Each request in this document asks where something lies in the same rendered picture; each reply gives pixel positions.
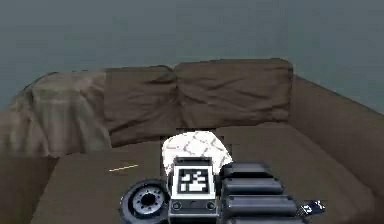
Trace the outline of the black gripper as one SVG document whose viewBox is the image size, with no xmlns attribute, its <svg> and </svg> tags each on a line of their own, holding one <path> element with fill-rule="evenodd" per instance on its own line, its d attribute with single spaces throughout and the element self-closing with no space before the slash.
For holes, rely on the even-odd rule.
<svg viewBox="0 0 384 224">
<path fill-rule="evenodd" d="M 170 196 L 166 182 L 146 179 L 131 186 L 121 197 L 119 215 L 121 224 L 168 224 Z"/>
</svg>

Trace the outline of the white patterned cushion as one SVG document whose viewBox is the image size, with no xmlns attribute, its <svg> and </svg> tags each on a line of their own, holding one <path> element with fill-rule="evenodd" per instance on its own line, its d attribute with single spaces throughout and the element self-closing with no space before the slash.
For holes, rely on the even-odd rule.
<svg viewBox="0 0 384 224">
<path fill-rule="evenodd" d="M 212 159 L 213 173 L 233 161 L 228 149 L 211 131 L 190 131 L 169 137 L 162 144 L 162 164 L 169 175 L 177 157 L 208 157 Z"/>
</svg>

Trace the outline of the beige blanket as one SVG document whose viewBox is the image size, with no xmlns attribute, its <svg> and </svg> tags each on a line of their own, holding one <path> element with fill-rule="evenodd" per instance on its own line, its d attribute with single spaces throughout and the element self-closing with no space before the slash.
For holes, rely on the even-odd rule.
<svg viewBox="0 0 384 224">
<path fill-rule="evenodd" d="M 0 155 L 62 157 L 111 147 L 104 115 L 104 71 L 53 72 L 0 111 Z"/>
</svg>

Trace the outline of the dark blue flat object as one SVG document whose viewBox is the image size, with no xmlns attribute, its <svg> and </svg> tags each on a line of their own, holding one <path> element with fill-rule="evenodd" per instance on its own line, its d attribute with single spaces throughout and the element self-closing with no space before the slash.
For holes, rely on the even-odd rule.
<svg viewBox="0 0 384 224">
<path fill-rule="evenodd" d="M 298 207 L 299 216 L 321 214 L 325 211 L 325 205 L 320 200 L 310 200 Z"/>
</svg>

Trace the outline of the brown sofa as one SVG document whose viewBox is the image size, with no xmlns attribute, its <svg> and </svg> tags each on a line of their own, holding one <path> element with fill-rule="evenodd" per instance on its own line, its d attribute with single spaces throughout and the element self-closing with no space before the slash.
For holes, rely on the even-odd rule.
<svg viewBox="0 0 384 224">
<path fill-rule="evenodd" d="M 283 59 L 100 69 L 111 147 L 0 155 L 0 224 L 120 224 L 122 195 L 160 178 L 163 142 L 208 130 L 237 161 L 262 161 L 311 224 L 384 224 L 384 115 L 297 76 Z M 120 172 L 109 169 L 138 164 Z"/>
</svg>

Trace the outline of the yellow pencil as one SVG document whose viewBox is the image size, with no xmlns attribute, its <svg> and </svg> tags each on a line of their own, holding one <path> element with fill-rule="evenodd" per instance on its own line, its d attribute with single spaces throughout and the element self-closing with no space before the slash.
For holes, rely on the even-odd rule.
<svg viewBox="0 0 384 224">
<path fill-rule="evenodd" d="M 120 172 L 120 171 L 123 171 L 123 170 L 135 168 L 135 167 L 138 167 L 138 166 L 139 166 L 138 164 L 122 166 L 122 167 L 117 167 L 117 168 L 109 169 L 108 172 Z"/>
</svg>

